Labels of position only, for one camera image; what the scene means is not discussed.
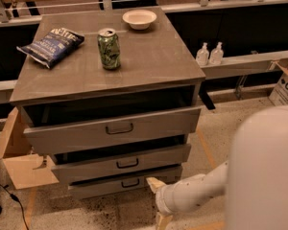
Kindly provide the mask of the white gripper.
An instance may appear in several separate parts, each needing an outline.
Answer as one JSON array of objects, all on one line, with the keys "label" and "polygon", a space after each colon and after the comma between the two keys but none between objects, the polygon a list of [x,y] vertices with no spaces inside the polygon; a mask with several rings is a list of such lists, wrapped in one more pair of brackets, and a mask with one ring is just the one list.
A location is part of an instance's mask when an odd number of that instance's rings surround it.
[{"label": "white gripper", "polygon": [[155,177],[147,177],[146,181],[152,192],[156,194],[156,206],[159,211],[156,213],[156,230],[166,230],[173,218],[172,215],[181,211],[178,202],[180,194],[177,193],[180,182],[165,184]]}]

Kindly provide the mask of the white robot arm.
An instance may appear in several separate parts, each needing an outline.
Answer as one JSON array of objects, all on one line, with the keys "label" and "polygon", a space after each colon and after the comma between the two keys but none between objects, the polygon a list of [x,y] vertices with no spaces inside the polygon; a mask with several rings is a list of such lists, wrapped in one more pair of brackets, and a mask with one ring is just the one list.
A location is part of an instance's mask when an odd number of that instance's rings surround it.
[{"label": "white robot arm", "polygon": [[288,230],[288,105],[251,115],[233,137],[228,161],[174,184],[149,177],[156,195],[156,230],[175,213],[226,196],[225,230]]}]

